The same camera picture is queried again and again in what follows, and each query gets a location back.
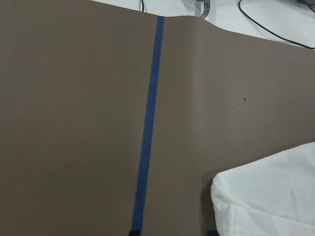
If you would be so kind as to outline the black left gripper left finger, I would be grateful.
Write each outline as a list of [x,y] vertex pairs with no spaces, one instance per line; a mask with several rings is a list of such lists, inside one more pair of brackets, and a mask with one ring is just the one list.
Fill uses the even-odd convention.
[[141,236],[141,231],[140,230],[131,230],[131,231],[129,231],[128,236]]

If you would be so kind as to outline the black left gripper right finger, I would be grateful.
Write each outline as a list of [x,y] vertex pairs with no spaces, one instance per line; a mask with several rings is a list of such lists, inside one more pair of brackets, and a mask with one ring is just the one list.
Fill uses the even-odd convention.
[[206,236],[219,236],[217,230],[207,230]]

